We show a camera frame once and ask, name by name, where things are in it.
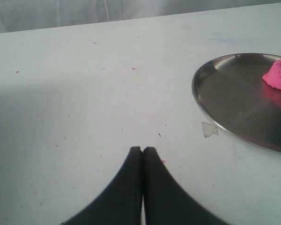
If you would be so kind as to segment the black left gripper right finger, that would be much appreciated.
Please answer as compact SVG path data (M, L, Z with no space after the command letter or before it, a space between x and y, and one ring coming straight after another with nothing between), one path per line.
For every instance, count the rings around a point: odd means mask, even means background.
M225 225L174 180L154 147L143 151L144 209L147 225Z

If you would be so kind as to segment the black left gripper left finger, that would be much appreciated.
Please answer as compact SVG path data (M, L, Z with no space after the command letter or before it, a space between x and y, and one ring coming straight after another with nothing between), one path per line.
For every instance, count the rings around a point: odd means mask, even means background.
M142 209L142 151L131 147L118 173L86 208L65 225L140 225Z

